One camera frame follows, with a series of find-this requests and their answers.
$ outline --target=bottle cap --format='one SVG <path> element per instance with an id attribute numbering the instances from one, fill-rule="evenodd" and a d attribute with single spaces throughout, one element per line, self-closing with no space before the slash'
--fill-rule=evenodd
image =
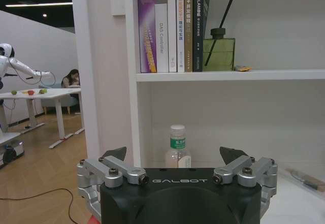
<path id="1" fill-rule="evenodd" d="M 225 28 L 213 28 L 211 29 L 211 35 L 213 39 L 222 39 L 225 35 Z"/>
<path id="2" fill-rule="evenodd" d="M 171 134 L 175 136 L 182 136 L 185 134 L 185 126 L 184 125 L 171 125 Z"/>

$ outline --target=silver metal bracket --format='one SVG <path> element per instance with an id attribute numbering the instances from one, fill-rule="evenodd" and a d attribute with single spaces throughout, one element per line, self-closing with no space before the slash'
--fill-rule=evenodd
<path id="1" fill-rule="evenodd" d="M 101 222 L 101 204 L 98 197 L 100 185 L 115 188 L 123 184 L 123 177 L 130 184 L 144 185 L 149 181 L 143 168 L 127 166 L 123 161 L 108 156 L 86 159 L 77 165 L 78 192 L 85 200 L 89 211 Z"/>
<path id="2" fill-rule="evenodd" d="M 243 168 L 252 165 L 252 160 L 249 156 L 242 155 L 236 160 L 230 162 L 224 167 L 215 168 L 213 171 L 215 181 L 220 181 L 220 184 L 229 184 L 233 182 L 233 177 Z"/>
<path id="3" fill-rule="evenodd" d="M 116 168 L 121 171 L 130 184 L 144 185 L 149 181 L 147 173 L 143 168 L 129 167 L 123 161 L 113 156 L 105 157 L 102 159 L 102 163 L 110 168 Z"/>
<path id="4" fill-rule="evenodd" d="M 238 175 L 238 184 L 243 187 L 262 187 L 261 218 L 270 206 L 270 199 L 277 193 L 278 165 L 273 159 L 261 158 L 252 165 L 251 158 L 242 155 L 224 167 L 214 169 L 213 180 L 217 185 L 232 183 Z"/>

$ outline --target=book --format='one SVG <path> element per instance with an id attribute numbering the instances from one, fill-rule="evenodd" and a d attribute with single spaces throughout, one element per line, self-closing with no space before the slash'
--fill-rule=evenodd
<path id="1" fill-rule="evenodd" d="M 210 0 L 193 0 L 193 71 L 203 70 L 203 39 L 207 24 Z"/>
<path id="2" fill-rule="evenodd" d="M 177 72 L 176 0 L 168 0 L 168 60 L 169 72 Z"/>
<path id="3" fill-rule="evenodd" d="M 157 72 L 155 0 L 138 0 L 141 73 Z"/>
<path id="4" fill-rule="evenodd" d="M 185 71 L 193 72 L 193 0 L 184 0 Z"/>
<path id="5" fill-rule="evenodd" d="M 168 21 L 167 4 L 155 5 L 157 72 L 167 73 L 168 68 Z"/>
<path id="6" fill-rule="evenodd" d="M 177 72 L 185 72 L 184 65 L 184 0 L 176 0 L 177 11 Z"/>

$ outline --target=screw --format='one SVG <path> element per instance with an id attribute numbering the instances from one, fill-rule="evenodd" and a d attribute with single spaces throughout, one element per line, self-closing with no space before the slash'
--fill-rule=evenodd
<path id="1" fill-rule="evenodd" d="M 253 173 L 253 170 L 250 167 L 244 167 L 242 169 L 242 171 L 243 171 L 243 174 L 245 174 L 245 175 L 252 175 L 252 173 Z"/>
<path id="2" fill-rule="evenodd" d="M 149 177 L 146 174 L 143 174 L 139 177 L 139 185 L 144 186 L 149 182 Z"/>
<path id="3" fill-rule="evenodd" d="M 215 174 L 212 176 L 212 180 L 216 185 L 221 185 L 222 184 L 222 177 L 218 174 Z"/>
<path id="4" fill-rule="evenodd" d="M 116 168 L 110 168 L 110 170 L 108 171 L 108 174 L 110 176 L 117 176 L 118 175 L 118 169 L 116 169 Z"/>

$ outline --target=woman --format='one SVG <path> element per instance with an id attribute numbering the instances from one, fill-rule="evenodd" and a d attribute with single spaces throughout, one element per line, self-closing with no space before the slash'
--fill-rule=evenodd
<path id="1" fill-rule="evenodd" d="M 61 82 L 62 88 L 77 88 L 80 87 L 79 71 L 72 69 L 68 75 L 66 75 Z"/>

